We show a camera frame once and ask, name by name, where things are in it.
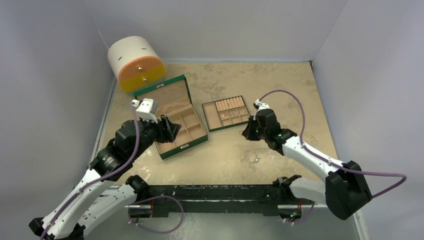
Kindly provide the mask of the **green jewelry box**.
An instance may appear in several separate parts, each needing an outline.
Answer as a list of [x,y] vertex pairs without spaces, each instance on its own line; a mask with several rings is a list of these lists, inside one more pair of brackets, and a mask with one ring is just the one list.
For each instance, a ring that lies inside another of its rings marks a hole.
[[181,125],[174,142],[155,144],[162,160],[208,140],[184,74],[135,91],[133,96],[137,100],[149,98],[158,101],[156,115],[166,115],[172,123]]

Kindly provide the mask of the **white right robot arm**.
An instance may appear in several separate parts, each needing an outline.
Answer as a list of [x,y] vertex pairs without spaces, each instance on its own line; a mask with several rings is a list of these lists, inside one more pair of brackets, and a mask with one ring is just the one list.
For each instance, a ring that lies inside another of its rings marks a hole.
[[250,116],[242,135],[249,141],[265,141],[271,150],[300,163],[319,178],[310,181],[299,177],[283,187],[280,196],[288,204],[308,199],[325,204],[337,218],[346,220],[373,199],[358,163],[327,155],[321,159],[319,151],[301,143],[294,131],[281,128],[272,109],[261,109]]

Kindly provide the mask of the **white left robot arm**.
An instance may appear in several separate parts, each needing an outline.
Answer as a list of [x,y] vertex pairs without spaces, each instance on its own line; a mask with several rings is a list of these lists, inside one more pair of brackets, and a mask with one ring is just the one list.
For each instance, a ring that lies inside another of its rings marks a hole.
[[138,175],[125,184],[113,184],[154,143],[172,143],[181,125],[165,115],[128,120],[89,164],[80,182],[51,213],[30,221],[29,228],[42,240],[82,240],[118,209],[131,204],[151,205],[164,194],[153,195]]

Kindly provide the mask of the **green jewelry tray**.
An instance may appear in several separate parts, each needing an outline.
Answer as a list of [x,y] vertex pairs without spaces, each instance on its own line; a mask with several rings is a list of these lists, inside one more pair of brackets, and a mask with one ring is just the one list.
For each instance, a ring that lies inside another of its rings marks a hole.
[[[209,132],[247,124],[251,116],[242,95],[203,103],[202,109]],[[229,111],[232,110],[244,111],[246,115],[230,117]],[[222,114],[227,114],[228,118],[222,119]]]

